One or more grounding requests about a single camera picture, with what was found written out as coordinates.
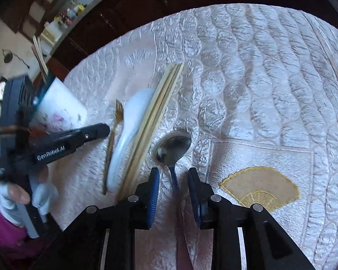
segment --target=gold fan pattern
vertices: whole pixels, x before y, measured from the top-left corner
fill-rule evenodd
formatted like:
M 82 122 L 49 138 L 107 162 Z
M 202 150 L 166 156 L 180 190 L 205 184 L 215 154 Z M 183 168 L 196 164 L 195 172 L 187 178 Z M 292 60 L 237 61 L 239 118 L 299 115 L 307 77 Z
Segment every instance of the gold fan pattern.
M 273 211 L 300 197 L 296 184 L 271 167 L 247 167 L 219 183 L 239 204 L 262 204 Z

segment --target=metal screw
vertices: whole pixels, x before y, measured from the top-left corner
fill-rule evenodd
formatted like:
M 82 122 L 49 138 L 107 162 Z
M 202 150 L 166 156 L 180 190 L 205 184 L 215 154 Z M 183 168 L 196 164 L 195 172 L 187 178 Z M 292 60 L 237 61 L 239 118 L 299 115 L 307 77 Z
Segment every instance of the metal screw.
M 87 214 L 93 214 L 96 212 L 96 206 L 87 207 Z
M 222 200 L 222 197 L 219 195 L 211 195 L 210 199 L 214 202 L 220 202 Z
M 130 202 L 130 203 L 135 203 L 135 202 L 137 202 L 139 200 L 139 197 L 137 196 L 137 195 L 130 195 L 129 197 L 128 197 L 128 201 Z
M 256 204 L 253 205 L 253 209 L 254 209 L 254 211 L 261 212 L 261 211 L 263 211 L 263 206 L 256 203 Z

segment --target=spoon handle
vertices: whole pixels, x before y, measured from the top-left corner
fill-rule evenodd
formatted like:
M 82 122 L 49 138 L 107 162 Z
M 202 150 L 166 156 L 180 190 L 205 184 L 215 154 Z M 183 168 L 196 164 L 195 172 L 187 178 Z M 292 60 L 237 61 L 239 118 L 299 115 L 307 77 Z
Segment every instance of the spoon handle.
M 173 183 L 174 191 L 179 192 L 179 183 L 177 179 L 177 174 L 175 173 L 175 166 L 170 166 L 169 171 L 170 171 L 171 182 Z
M 176 237 L 177 237 L 177 270 L 193 270 L 193 264 L 190 259 L 188 245 L 185 239 L 184 221 L 182 215 L 182 205 L 180 202 L 179 184 L 177 175 L 175 173 L 175 166 L 169 167 L 171 181 L 174 188 L 174 198 L 176 202 L 177 211 L 177 224 L 176 224 Z

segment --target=person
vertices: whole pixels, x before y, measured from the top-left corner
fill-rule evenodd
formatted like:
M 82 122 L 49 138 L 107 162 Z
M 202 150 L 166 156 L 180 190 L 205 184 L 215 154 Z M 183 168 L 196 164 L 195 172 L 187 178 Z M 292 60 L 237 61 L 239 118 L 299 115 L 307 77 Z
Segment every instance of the person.
M 48 167 L 38 174 L 38 186 L 30 195 L 20 186 L 0 181 L 0 255 L 8 269 L 28 269 L 47 246 L 45 240 L 30 239 L 17 212 L 16 202 L 38 208 L 41 215 L 49 212 L 51 201 L 57 197 L 56 187 L 48 181 Z

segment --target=metal spoon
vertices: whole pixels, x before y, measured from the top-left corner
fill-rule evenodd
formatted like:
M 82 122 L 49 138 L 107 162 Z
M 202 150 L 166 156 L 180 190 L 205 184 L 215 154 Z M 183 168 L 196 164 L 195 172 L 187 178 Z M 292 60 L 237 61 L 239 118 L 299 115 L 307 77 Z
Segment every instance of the metal spoon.
M 179 195 L 179 184 L 175 173 L 175 165 L 188 151 L 191 145 L 191 136 L 188 132 L 176 131 L 165 136 L 155 148 L 157 160 L 165 164 L 170 171 L 174 188 L 174 197 L 177 203 L 177 270 L 190 270 L 193 265 L 190 260 L 188 246 L 185 240 L 182 208 Z

